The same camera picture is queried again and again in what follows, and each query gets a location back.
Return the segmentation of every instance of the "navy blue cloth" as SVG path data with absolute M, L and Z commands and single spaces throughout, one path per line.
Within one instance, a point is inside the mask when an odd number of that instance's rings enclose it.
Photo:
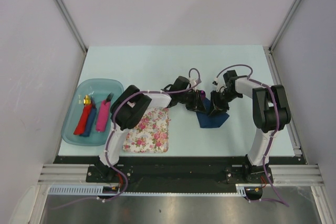
M 208 112 L 210 109 L 209 99 L 205 98 L 203 104 L 204 107 L 206 108 L 206 111 Z M 207 114 L 201 112 L 196 112 L 196 114 L 200 124 L 199 126 L 205 129 L 219 128 L 229 118 L 229 115 L 227 113 L 210 117 Z
M 80 136 L 90 136 L 91 128 L 95 120 L 96 114 L 97 114 L 97 108 L 92 108 L 88 120 L 86 121 L 85 131 L 84 133 L 80 134 Z

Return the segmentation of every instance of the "floral napkin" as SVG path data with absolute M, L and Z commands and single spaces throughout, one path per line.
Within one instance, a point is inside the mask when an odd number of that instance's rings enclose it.
M 166 152 L 168 150 L 168 109 L 150 108 L 127 135 L 125 152 Z

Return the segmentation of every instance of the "reflective metal surface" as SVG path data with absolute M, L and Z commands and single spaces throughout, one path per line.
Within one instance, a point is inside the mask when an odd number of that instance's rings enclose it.
M 85 200 L 58 210 L 78 196 L 48 196 L 41 224 L 53 223 L 321 223 L 310 187 L 279 188 L 290 208 L 273 202 L 248 203 L 241 197 L 122 196 L 102 203 Z M 265 188 L 264 197 L 274 197 Z

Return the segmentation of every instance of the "wall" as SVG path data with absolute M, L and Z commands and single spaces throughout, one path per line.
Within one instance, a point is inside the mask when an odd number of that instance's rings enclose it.
M 8 223 L 60 138 L 83 54 L 53 0 L 0 0 L 0 216 Z
M 303 0 L 274 54 L 304 150 L 336 207 L 336 0 Z
M 86 45 L 269 46 L 293 0 L 64 0 Z

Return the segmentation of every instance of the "blue plastic tray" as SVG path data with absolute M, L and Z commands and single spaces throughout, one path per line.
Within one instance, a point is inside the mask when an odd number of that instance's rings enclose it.
M 124 91 L 123 85 L 116 80 L 110 79 L 89 79 L 82 82 L 73 95 L 71 105 L 68 109 L 67 116 L 64 120 L 62 127 L 62 138 L 69 144 L 82 145 L 82 146 L 99 146 L 105 144 L 109 131 L 110 121 L 106 126 L 104 132 L 96 131 L 97 116 L 100 108 L 100 104 L 106 99 L 109 93 L 113 93 L 111 104 Z M 88 137 L 74 135 L 74 130 L 78 124 L 80 116 L 83 112 L 83 98 L 88 94 L 94 98 L 97 107 L 97 115 L 93 123 L 91 134 Z

